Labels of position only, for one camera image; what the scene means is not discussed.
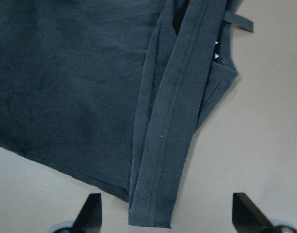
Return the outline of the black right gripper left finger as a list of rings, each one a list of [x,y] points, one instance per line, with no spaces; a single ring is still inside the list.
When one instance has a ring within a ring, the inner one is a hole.
[[[102,198],[100,193],[89,194],[74,221],[72,233],[99,233],[102,226]]]

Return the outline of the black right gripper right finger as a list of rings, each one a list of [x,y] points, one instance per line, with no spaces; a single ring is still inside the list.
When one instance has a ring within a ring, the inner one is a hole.
[[[232,224],[238,233],[274,233],[274,225],[245,193],[233,193]]]

